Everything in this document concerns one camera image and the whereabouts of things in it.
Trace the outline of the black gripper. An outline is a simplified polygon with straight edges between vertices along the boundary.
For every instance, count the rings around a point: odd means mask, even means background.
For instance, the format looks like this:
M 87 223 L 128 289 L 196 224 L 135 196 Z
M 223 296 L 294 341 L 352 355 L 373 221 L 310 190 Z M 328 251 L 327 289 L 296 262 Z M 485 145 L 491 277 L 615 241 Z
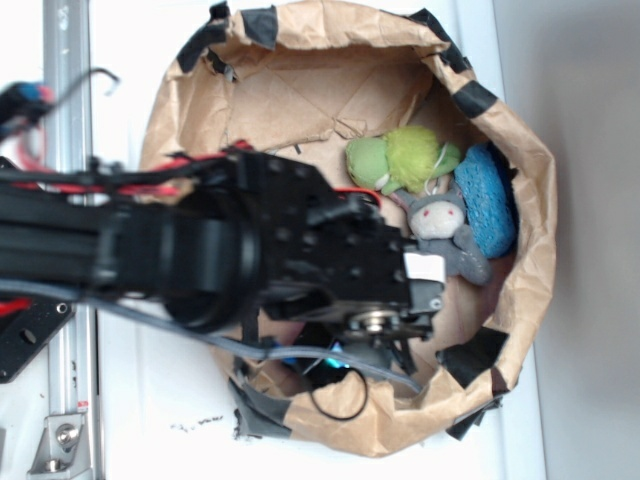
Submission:
M 305 324 L 307 345 L 367 346 L 411 372 L 408 342 L 432 336 L 445 285 L 445 258 L 411 242 L 339 242 L 278 263 L 262 308 L 272 320 Z

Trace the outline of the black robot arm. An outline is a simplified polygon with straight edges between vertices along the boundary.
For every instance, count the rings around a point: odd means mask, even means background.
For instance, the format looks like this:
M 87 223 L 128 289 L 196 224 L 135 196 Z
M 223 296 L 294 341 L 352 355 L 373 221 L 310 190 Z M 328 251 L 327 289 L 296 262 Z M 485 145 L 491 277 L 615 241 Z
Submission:
M 218 343 L 257 315 L 373 344 L 428 339 L 444 261 L 389 226 L 376 197 L 312 165 L 245 148 L 148 172 L 1 163 L 1 379 L 10 382 L 79 304 Z

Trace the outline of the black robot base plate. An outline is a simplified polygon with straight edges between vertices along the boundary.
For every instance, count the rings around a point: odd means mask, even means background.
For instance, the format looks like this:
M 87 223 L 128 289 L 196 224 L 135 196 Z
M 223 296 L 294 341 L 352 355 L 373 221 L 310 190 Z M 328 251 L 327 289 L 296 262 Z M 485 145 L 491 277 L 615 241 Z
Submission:
M 74 312 L 87 242 L 70 223 L 68 176 L 1 159 L 1 382 L 14 381 Z

